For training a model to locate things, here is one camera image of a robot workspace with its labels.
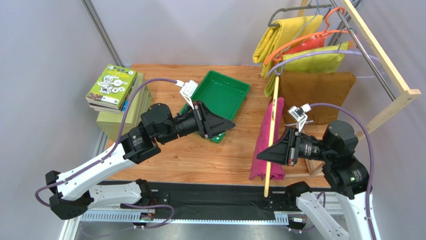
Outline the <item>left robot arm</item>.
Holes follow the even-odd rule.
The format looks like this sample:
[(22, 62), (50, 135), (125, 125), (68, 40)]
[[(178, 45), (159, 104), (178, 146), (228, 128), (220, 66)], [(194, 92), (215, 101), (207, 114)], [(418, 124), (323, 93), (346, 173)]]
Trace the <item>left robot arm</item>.
[(107, 183), (106, 179), (159, 154), (160, 146), (168, 142), (193, 133), (211, 139), (235, 127), (199, 100), (176, 115), (166, 104), (154, 104), (140, 118), (138, 126), (100, 155), (73, 170), (46, 174), (52, 192), (48, 206), (60, 219), (73, 219), (104, 206), (147, 206), (152, 198), (147, 181)]

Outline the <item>pink trousers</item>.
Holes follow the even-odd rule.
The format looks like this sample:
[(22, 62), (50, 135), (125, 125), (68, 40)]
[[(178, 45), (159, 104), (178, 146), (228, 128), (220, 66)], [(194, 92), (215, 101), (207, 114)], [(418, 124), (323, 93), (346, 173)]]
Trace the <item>pink trousers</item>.
[[(280, 136), (280, 122), (283, 114), (283, 109), (285, 106), (285, 99), (279, 97), (276, 103), (276, 119), (274, 122), (274, 138), (273, 141), (276, 143)], [(256, 139), (256, 144), (253, 152), (250, 174), (248, 179), (254, 180), (256, 177), (259, 177), (262, 181), (266, 177), (266, 165), (265, 160), (257, 158), (257, 155), (269, 147), (269, 137), (270, 137), (270, 127), (271, 127), (271, 117), (272, 117), (272, 107), (273, 104), (270, 103), (264, 114), (262, 122), (259, 128), (259, 134)], [(270, 168), (270, 179), (271, 180), (283, 180), (285, 177), (285, 171), (283, 170), (282, 165), (277, 163), (272, 163)]]

